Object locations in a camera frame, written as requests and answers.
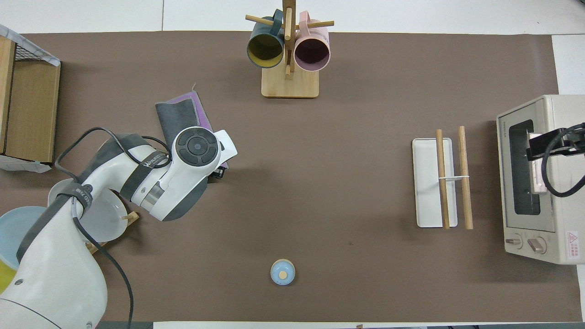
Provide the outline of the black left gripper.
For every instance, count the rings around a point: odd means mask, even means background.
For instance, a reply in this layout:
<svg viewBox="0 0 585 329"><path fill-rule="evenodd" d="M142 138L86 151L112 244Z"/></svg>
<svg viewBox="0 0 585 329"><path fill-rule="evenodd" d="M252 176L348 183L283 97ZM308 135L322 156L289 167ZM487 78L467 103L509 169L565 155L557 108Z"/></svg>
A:
<svg viewBox="0 0 585 329"><path fill-rule="evenodd" d="M229 166L227 164L222 164L207 177L207 183L213 184L220 182L228 169Z"/></svg>

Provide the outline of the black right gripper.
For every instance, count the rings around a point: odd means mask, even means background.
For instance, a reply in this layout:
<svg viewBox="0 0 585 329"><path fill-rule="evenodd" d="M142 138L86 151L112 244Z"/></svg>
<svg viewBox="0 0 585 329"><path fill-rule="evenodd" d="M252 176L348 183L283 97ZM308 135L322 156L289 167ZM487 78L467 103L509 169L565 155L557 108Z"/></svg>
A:
<svg viewBox="0 0 585 329"><path fill-rule="evenodd" d="M576 129L572 132L568 132L568 129L560 129L558 134L561 138L554 148L554 156L575 156L585 153L584 129ZM542 158L555 137L555 135L528 135L528 148L526 149L528 161L533 162Z"/></svg>

